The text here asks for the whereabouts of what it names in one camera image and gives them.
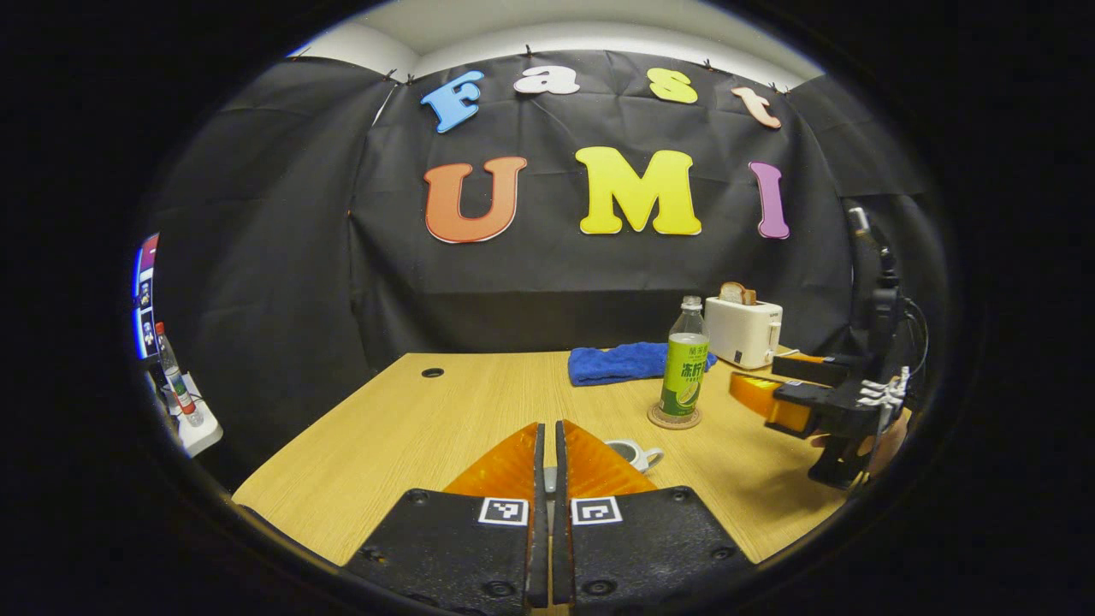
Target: white cup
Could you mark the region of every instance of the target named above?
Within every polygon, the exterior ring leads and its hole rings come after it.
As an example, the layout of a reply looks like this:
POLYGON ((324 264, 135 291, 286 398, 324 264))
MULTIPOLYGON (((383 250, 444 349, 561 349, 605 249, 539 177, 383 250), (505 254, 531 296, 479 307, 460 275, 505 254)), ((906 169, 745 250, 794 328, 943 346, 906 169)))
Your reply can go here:
POLYGON ((612 451, 623 456, 623 460, 627 461, 631 466, 635 467, 639 473, 646 473, 654 465, 661 462, 661 458, 666 457, 666 453, 661 450, 654 448, 653 450, 643 451, 638 446, 638 443, 632 441, 631 439, 615 439, 612 441, 606 441, 606 445, 612 448, 612 451))

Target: letter m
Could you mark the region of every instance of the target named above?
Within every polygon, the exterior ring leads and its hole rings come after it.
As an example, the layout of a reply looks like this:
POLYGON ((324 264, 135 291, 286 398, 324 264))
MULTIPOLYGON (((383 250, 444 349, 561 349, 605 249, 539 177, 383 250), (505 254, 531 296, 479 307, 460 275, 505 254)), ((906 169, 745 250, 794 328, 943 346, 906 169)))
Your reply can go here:
POLYGON ((694 235, 702 225, 692 211, 688 170, 692 158, 684 152, 658 150, 639 177, 615 148, 581 148, 574 156, 589 172, 589 216, 581 219, 581 232, 618 233, 623 221, 612 209, 612 199, 627 217, 631 228, 642 231, 658 202, 654 230, 673 235, 694 235))

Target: small bottle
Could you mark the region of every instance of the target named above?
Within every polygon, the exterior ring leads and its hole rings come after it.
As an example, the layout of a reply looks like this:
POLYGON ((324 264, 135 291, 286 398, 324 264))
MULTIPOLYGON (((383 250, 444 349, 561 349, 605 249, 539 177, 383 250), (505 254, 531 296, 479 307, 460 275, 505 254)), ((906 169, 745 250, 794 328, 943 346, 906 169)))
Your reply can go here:
POLYGON ((198 410, 197 405, 191 398, 191 393, 186 390, 186 382, 183 381, 183 371, 178 369, 175 352, 171 350, 171 344, 168 342, 168 335, 163 332, 163 323, 155 324, 155 340, 160 350, 160 367, 163 369, 163 376, 168 379, 168 383, 171 385, 171 393, 175 397, 175 402, 178 403, 178 408, 182 409, 183 417, 186 418, 186 421, 191 426, 197 428, 201 426, 205 418, 201 417, 201 411, 198 410))
POLYGON ((707 369, 711 338, 703 323, 700 298, 684 297, 681 316, 669 330, 669 353, 661 384, 661 399, 650 409, 650 419, 665 428, 691 428, 700 421, 695 410, 700 385, 707 369))

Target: white toaster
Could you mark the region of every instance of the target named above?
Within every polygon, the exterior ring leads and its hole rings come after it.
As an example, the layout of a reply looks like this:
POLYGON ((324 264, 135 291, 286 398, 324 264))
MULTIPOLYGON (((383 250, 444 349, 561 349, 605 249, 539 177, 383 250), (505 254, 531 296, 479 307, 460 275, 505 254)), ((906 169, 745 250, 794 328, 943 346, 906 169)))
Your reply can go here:
POLYGON ((711 336, 711 352, 751 371, 771 364, 775 357, 783 325, 783 306, 764 301, 746 305, 708 297, 703 321, 711 336))

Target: blue towel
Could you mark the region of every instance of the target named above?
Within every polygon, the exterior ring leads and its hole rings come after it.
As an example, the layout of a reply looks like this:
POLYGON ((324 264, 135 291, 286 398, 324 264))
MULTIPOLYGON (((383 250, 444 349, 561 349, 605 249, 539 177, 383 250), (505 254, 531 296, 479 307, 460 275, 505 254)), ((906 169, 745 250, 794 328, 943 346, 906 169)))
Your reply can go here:
MULTIPOLYGON (((575 349, 567 360, 567 372, 575 387, 584 385, 608 385, 624 381, 665 376, 666 356, 669 345, 665 342, 636 342, 621 345, 615 349, 575 349)), ((716 362, 715 356, 707 353, 707 372, 716 362)))

